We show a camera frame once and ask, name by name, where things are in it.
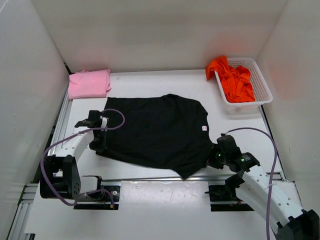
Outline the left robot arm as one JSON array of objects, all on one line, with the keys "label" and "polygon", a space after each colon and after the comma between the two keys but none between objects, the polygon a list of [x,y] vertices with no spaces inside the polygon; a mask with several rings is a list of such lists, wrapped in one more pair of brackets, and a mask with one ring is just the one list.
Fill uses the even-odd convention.
[{"label": "left robot arm", "polygon": [[108,119],[98,110],[89,111],[88,118],[74,126],[79,132],[68,137],[62,148],[41,161],[40,195],[44,199],[77,200],[81,195],[89,195],[100,200],[105,194],[98,175],[80,176],[77,162],[85,149],[103,149],[107,139]]}]

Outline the black t-shirt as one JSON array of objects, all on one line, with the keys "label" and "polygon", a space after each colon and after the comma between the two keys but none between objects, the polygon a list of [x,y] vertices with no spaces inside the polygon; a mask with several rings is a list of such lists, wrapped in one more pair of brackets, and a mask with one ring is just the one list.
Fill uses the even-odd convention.
[{"label": "black t-shirt", "polygon": [[213,143],[208,113],[194,99],[174,94],[150,98],[107,99],[106,150],[97,155],[156,169],[183,179],[207,165]]}]

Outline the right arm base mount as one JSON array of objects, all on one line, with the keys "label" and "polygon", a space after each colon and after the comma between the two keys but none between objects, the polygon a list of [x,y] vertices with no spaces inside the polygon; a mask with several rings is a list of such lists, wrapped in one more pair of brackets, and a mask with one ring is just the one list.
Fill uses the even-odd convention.
[{"label": "right arm base mount", "polygon": [[229,193],[224,185],[209,185],[204,192],[209,196],[211,212],[253,212],[245,202]]}]

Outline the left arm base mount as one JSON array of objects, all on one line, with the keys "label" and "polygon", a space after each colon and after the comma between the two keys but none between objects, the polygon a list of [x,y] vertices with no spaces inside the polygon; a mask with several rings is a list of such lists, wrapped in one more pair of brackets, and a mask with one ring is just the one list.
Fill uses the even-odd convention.
[{"label": "left arm base mount", "polygon": [[94,210],[94,211],[113,211],[118,210],[121,196],[120,181],[102,181],[102,191],[84,195],[79,202],[73,207],[74,210]]}]

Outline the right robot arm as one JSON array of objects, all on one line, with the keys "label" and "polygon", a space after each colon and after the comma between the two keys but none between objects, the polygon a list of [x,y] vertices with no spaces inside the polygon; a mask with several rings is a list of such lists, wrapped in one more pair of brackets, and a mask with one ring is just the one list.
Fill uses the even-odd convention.
[{"label": "right robot arm", "polygon": [[242,201],[258,213],[278,240],[318,240],[320,217],[294,203],[249,152],[241,152],[231,135],[222,135],[213,145],[208,166],[234,172],[224,185],[210,186],[213,202]]}]

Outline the pink t-shirt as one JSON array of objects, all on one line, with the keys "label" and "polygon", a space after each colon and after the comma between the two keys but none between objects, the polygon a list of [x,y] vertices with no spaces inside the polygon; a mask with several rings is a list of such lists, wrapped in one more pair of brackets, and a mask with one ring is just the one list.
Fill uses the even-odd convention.
[{"label": "pink t-shirt", "polygon": [[80,71],[69,76],[69,100],[106,98],[111,88],[110,69]]}]

